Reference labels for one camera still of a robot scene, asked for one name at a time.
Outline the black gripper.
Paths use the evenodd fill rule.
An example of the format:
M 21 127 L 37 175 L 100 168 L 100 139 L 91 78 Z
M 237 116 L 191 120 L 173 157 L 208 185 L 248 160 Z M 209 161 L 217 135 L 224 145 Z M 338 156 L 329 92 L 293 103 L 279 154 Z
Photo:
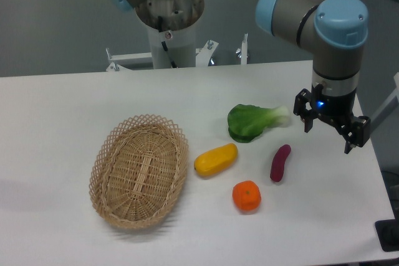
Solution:
M 331 79 L 313 72 L 311 92 L 302 89 L 294 102 L 293 113 L 304 123 L 304 131 L 310 132 L 313 121 L 319 119 L 344 138 L 345 154 L 353 148 L 362 148 L 370 138 L 371 119 L 353 115 L 357 85 L 358 73 L 349 78 Z

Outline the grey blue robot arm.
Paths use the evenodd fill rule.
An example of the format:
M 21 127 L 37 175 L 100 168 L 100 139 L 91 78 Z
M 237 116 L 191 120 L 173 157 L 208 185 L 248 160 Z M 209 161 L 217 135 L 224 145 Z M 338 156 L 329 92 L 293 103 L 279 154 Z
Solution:
M 196 25 L 204 0 L 112 0 L 134 10 L 147 28 L 155 69 L 200 65 Z M 360 0 L 258 0 L 256 24 L 272 36 L 313 55 L 312 88 L 294 102 L 305 131 L 318 119 L 345 139 L 345 151 L 363 146 L 370 119 L 352 112 L 363 46 L 368 37 L 368 10 Z

